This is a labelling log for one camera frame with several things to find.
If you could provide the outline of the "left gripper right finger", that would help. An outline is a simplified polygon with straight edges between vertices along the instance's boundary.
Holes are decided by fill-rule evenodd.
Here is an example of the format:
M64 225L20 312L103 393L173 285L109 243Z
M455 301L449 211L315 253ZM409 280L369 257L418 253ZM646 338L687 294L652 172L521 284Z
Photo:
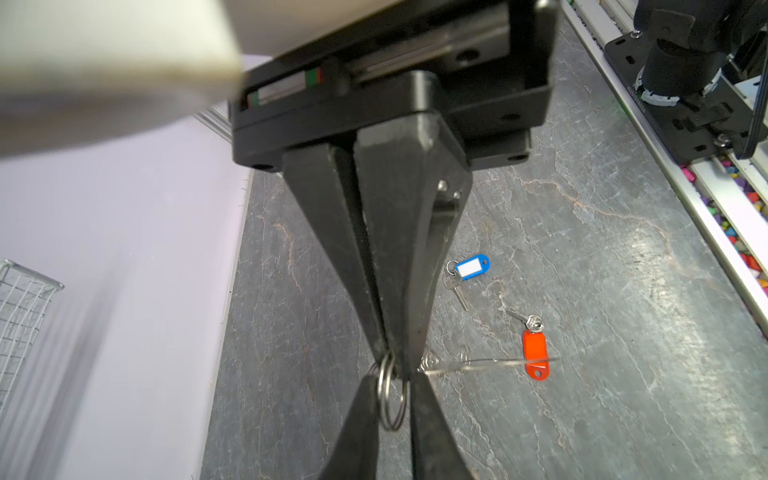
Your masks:
M413 478L472 479L429 378L415 373L410 389Z

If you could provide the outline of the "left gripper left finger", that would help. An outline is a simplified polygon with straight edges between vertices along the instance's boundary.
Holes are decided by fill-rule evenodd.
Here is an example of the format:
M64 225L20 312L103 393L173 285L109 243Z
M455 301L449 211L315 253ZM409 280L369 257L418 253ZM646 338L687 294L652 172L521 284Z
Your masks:
M362 378L320 479L367 479L377 475L379 406L377 380Z

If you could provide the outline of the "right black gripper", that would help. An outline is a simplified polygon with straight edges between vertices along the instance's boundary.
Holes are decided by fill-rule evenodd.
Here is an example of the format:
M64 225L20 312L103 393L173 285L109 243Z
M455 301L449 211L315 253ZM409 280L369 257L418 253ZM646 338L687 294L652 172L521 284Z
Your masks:
M235 163L283 160L374 359L389 349L402 379L422 359L468 164L524 162L546 119L559 17L556 1L403 1L250 70L230 105ZM359 129L354 159L327 143Z

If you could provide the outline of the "metal keyring with shoe plate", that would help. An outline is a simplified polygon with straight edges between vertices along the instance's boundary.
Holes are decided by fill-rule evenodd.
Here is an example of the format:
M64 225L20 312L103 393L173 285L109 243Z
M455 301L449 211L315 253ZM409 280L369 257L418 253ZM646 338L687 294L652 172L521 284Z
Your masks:
M427 377L439 377L454 373L483 372L493 369L510 369L516 367L529 367L535 364L551 364L560 361L560 357L525 359L525 358L485 358L465 359L447 363L444 366L432 368L420 366L416 372ZM378 409L378 419L381 427L388 432L398 431L405 418L405 410L409 402L409 385L406 380L401 380L400 404L397 415L393 416L389 408L389 397L392 379L395 377L394 355L388 352L379 362L374 362L366 372L367 376L374 378L375 394Z

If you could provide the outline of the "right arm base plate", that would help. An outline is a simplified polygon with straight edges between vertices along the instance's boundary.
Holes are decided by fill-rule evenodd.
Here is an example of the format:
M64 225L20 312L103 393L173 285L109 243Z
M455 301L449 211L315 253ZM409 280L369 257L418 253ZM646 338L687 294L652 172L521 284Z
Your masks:
M650 51L650 41L630 34L604 47L609 65L677 165L686 166L707 156L725 154L735 145L746 144L753 111L723 77L702 99L690 96L674 106L656 106L643 101L638 92L639 80Z

